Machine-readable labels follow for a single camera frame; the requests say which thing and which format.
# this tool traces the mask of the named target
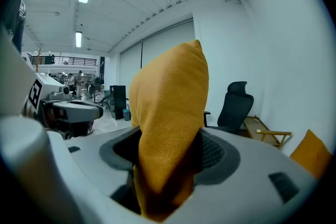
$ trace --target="chair headrest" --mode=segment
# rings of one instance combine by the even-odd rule
[[[245,85],[246,84],[247,84],[247,81],[232,82],[227,87],[227,92],[232,92],[232,93],[238,93],[238,94],[246,95],[246,91],[245,91]]]

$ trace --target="floor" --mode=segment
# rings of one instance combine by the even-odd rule
[[[131,126],[131,121],[124,119],[115,120],[110,111],[104,108],[104,114],[100,119],[93,123],[93,135],[112,132],[119,129],[124,129]]]

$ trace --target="yellow cloth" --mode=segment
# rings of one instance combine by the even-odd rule
[[[163,221],[193,191],[191,144],[204,126],[208,83],[198,40],[156,57],[131,83],[132,125],[142,131],[134,186],[144,217]]]
[[[304,139],[290,155],[290,158],[320,179],[331,161],[331,154],[324,143],[308,130]]]

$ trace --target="black cabinet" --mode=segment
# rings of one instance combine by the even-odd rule
[[[110,86],[111,114],[116,120],[122,119],[122,110],[126,108],[126,86]]]

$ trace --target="wooden board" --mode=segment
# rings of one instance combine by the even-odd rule
[[[261,131],[269,131],[269,129],[264,125],[264,123],[258,117],[246,117],[244,120],[244,126],[250,136],[250,138],[259,140],[263,139],[262,134],[258,134],[256,131],[260,129]],[[271,144],[273,146],[278,146],[280,142],[274,135],[265,135],[265,143]]]

